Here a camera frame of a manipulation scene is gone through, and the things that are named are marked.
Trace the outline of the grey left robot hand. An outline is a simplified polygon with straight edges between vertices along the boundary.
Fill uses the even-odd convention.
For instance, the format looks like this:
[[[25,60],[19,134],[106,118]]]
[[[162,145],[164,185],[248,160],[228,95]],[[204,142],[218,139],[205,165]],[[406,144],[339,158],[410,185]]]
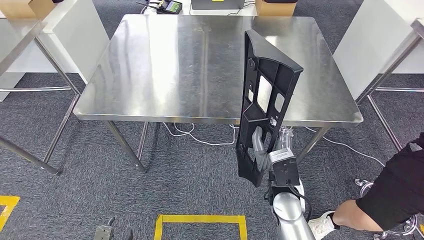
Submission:
[[[99,225],[96,227],[94,233],[94,240],[112,240],[114,238],[114,227],[113,223],[115,217],[110,218],[106,225]]]

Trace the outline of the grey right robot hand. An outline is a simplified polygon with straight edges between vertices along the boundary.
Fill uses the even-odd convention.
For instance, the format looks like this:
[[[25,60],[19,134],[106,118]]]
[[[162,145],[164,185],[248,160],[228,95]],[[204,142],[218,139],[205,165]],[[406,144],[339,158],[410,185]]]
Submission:
[[[263,129],[261,127],[256,127],[254,133],[252,134],[252,144],[254,155],[256,158],[264,157],[266,154],[266,149],[262,141]],[[289,156],[294,156],[292,151],[292,138],[293,131],[285,126],[280,127],[278,137],[273,145],[272,154],[288,154]]]

